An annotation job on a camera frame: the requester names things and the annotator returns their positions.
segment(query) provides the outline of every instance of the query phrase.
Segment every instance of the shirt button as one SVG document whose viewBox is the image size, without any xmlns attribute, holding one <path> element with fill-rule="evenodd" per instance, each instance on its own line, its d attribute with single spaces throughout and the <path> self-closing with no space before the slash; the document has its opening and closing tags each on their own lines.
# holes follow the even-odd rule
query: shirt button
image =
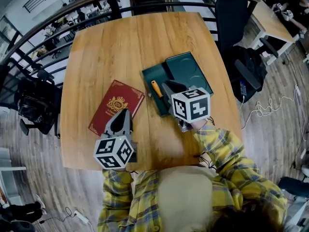
<svg viewBox="0 0 309 232">
<path fill-rule="evenodd" d="M 159 226 L 154 226 L 154 231 L 159 231 L 160 227 Z"/>
</svg>

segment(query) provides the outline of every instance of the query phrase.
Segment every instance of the red book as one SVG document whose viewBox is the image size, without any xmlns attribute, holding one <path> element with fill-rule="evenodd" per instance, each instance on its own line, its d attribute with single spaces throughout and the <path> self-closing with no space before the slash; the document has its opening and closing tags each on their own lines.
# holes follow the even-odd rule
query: red book
<svg viewBox="0 0 309 232">
<path fill-rule="evenodd" d="M 141 91 L 114 80 L 88 128 L 96 135 L 101 136 L 107 122 L 122 109 L 129 109 L 133 118 L 143 99 L 144 94 Z"/>
</svg>

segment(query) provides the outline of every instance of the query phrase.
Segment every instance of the wooden table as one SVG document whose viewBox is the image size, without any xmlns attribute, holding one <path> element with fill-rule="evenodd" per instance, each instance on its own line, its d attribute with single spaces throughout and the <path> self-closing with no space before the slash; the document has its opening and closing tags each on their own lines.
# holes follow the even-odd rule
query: wooden table
<svg viewBox="0 0 309 232">
<path fill-rule="evenodd" d="M 286 44 L 278 50 L 279 56 L 293 43 L 297 38 L 293 38 L 286 27 L 281 23 L 275 13 L 264 3 L 262 0 L 257 3 L 252 13 L 254 22 L 260 29 L 259 34 L 250 45 L 250 48 L 255 49 L 260 43 L 260 38 L 266 35 L 275 37 L 277 39 L 286 41 Z M 268 61 L 267 65 L 271 64 L 276 60 L 275 56 L 272 56 Z"/>
<path fill-rule="evenodd" d="M 200 150 L 193 133 L 181 133 L 171 116 L 158 115 L 141 73 L 168 57 L 189 51 L 214 92 L 211 116 L 216 126 L 241 137 L 239 113 L 225 66 L 201 16 L 187 12 L 144 14 L 99 24 L 76 34 L 62 92 L 63 165 L 101 170 L 93 159 L 99 137 L 88 126 L 114 79 L 146 94 L 133 119 L 138 162 L 127 168 L 150 170 L 197 163 L 193 156 Z"/>
</svg>

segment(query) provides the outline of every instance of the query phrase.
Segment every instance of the white cable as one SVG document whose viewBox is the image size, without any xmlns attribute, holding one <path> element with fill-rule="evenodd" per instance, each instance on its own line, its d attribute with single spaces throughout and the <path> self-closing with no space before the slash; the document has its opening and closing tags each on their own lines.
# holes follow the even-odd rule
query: white cable
<svg viewBox="0 0 309 232">
<path fill-rule="evenodd" d="M 242 104 L 241 104 L 240 108 L 238 109 L 238 111 L 241 110 L 241 107 L 242 107 L 244 101 L 245 101 L 245 96 L 243 95 L 243 96 L 242 96 Z"/>
<path fill-rule="evenodd" d="M 294 95 L 293 95 L 293 98 L 292 98 L 292 99 L 289 98 L 289 97 L 286 97 L 286 96 L 282 96 L 281 99 L 280 99 L 279 107 L 276 108 L 276 109 L 274 109 L 273 106 L 272 106 L 272 99 L 271 99 L 271 98 L 268 99 L 269 105 L 268 105 L 266 108 L 262 107 L 260 101 L 257 101 L 257 102 L 256 102 L 256 105 L 255 105 L 255 110 L 252 110 L 252 111 L 250 112 L 249 117 L 248 117 L 247 120 L 246 120 L 245 126 L 244 126 L 241 130 L 243 130 L 243 129 L 246 128 L 247 123 L 248 123 L 249 119 L 251 118 L 251 114 L 252 114 L 253 112 L 256 112 L 256 115 L 258 115 L 259 117 L 264 117 L 264 116 L 271 115 L 273 112 L 275 112 L 275 111 L 277 111 L 277 110 L 279 110 L 279 109 L 281 108 L 281 104 L 282 104 L 283 98 L 286 98 L 286 99 L 288 99 L 288 100 L 294 101 L 294 100 L 295 100 L 295 94 L 296 94 L 296 93 L 297 93 L 297 91 L 296 91 L 296 87 L 295 87 L 295 89 L 294 89 Z M 306 123 L 306 115 L 305 115 L 304 109 L 303 109 L 303 107 L 302 107 L 301 95 L 299 94 L 297 97 L 300 98 L 300 99 L 297 98 L 298 110 L 299 110 L 299 108 L 301 108 L 301 111 L 302 111 L 302 113 L 301 113 L 301 112 L 299 113 L 300 130 L 301 130 L 301 133 L 302 133 L 303 140 L 306 141 L 305 138 L 304 138 L 304 133 L 305 133 L 305 128 L 304 128 L 304 126 L 305 126 L 305 124 L 304 124 L 304 126 L 302 126 L 302 123 L 301 123 L 301 114 L 302 114 L 302 115 L 304 116 L 304 118 L 305 118 L 305 120 L 304 120 L 305 123 Z"/>
<path fill-rule="evenodd" d="M 92 227 L 92 224 L 90 223 L 90 222 L 88 222 L 89 224 L 90 224 L 90 226 L 91 226 L 91 230 L 92 230 L 92 232 L 95 232 L 94 230 L 93 230 L 93 227 Z"/>
</svg>

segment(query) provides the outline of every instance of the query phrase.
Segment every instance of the sneaker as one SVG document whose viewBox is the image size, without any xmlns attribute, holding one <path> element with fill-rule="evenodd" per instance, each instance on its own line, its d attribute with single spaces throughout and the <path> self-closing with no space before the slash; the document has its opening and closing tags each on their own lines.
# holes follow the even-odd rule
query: sneaker
<svg viewBox="0 0 309 232">
<path fill-rule="evenodd" d="M 46 214 L 47 214 L 47 211 L 46 211 L 44 208 L 41 208 L 41 211 L 42 211 L 42 214 L 43 214 L 43 215 L 46 215 Z"/>
<path fill-rule="evenodd" d="M 35 194 L 35 196 L 36 196 L 35 201 L 40 203 L 41 208 L 43 208 L 43 209 L 46 208 L 45 204 L 43 203 L 42 199 L 38 196 L 38 194 Z"/>
</svg>

